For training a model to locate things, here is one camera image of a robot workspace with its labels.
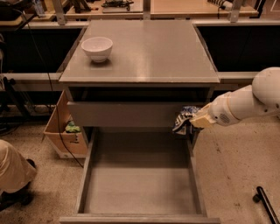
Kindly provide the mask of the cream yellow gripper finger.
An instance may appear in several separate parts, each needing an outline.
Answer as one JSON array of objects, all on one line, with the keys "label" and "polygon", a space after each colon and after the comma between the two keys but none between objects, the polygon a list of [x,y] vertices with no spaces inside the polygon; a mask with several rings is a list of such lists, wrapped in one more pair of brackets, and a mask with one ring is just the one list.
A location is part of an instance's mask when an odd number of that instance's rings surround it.
[{"label": "cream yellow gripper finger", "polygon": [[196,128],[210,128],[216,121],[212,116],[209,114],[211,104],[208,103],[205,107],[200,109],[197,113],[193,115],[190,119],[190,123]]}]

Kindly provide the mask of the black robot base wheel leg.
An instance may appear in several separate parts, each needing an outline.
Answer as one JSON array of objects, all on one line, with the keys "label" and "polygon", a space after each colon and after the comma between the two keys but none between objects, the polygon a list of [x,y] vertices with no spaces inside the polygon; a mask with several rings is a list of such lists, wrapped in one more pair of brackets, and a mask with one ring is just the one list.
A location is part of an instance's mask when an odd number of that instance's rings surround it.
[{"label": "black robot base wheel leg", "polygon": [[280,224],[280,220],[277,218],[277,215],[270,204],[270,200],[261,186],[256,188],[256,194],[253,196],[252,200],[255,203],[262,202],[272,224]]}]

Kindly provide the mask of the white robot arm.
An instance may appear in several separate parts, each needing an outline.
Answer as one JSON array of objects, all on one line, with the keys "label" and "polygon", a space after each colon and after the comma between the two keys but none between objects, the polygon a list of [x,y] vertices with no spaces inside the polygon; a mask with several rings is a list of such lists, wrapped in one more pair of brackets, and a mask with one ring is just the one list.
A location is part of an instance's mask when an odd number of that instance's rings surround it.
[{"label": "white robot arm", "polygon": [[258,73],[251,85],[216,97],[190,119],[197,128],[229,126],[250,117],[280,114],[280,68]]}]

